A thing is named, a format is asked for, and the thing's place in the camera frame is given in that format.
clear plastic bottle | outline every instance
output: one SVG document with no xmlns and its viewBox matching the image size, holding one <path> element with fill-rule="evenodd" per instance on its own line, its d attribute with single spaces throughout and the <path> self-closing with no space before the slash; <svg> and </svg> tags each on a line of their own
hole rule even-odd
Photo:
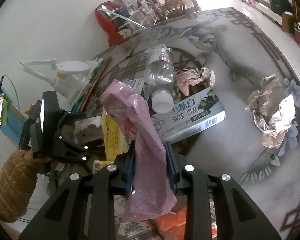
<svg viewBox="0 0 300 240">
<path fill-rule="evenodd" d="M 147 54 L 145 82 L 152 95 L 152 109 L 165 114 L 173 109 L 173 63 L 168 48 L 160 44 Z"/>
</svg>

white bottle cap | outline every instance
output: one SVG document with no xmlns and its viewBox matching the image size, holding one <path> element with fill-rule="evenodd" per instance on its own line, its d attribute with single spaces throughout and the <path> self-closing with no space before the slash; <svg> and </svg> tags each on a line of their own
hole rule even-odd
<svg viewBox="0 0 300 240">
<path fill-rule="evenodd" d="M 159 114 L 166 114 L 173 109 L 173 98 L 168 91 L 158 91 L 152 96 L 152 109 Z"/>
</svg>

tiled floor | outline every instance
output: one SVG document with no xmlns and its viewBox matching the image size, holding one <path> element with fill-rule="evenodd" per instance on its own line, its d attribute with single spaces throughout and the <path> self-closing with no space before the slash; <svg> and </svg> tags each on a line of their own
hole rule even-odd
<svg viewBox="0 0 300 240">
<path fill-rule="evenodd" d="M 300 80 L 300 49 L 289 33 L 285 33 L 269 18 L 240 0 L 197 0 L 202 10 L 234 7 L 254 21 L 286 57 Z"/>
</svg>

pink plastic bag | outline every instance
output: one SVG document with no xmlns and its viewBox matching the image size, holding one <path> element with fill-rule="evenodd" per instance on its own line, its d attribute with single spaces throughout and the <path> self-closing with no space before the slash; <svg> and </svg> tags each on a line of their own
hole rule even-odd
<svg viewBox="0 0 300 240">
<path fill-rule="evenodd" d="M 128 140 L 136 141 L 135 174 L 123 222 L 167 214 L 177 200 L 167 177 L 166 151 L 152 124 L 147 102 L 128 85 L 114 80 L 100 97 L 107 114 Z"/>
</svg>

dining table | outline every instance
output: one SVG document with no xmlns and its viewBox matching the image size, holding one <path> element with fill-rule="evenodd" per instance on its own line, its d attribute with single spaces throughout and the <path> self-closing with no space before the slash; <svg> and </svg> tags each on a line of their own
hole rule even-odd
<svg viewBox="0 0 300 240">
<path fill-rule="evenodd" d="M 90 96 L 87 115 L 102 114 L 98 99 L 114 79 L 143 78 L 146 59 L 142 53 L 159 44 L 172 49 L 174 72 L 213 70 L 213 90 L 226 110 L 223 122 L 173 144 L 174 152 L 186 155 L 189 163 L 206 174 L 230 174 L 282 239 L 293 239 L 300 230 L 300 82 L 269 37 L 235 8 L 164 21 L 96 55 L 112 60 Z M 282 144 L 267 148 L 253 114 L 245 108 L 261 80 L 273 74 L 293 94 L 296 115 Z"/>
</svg>

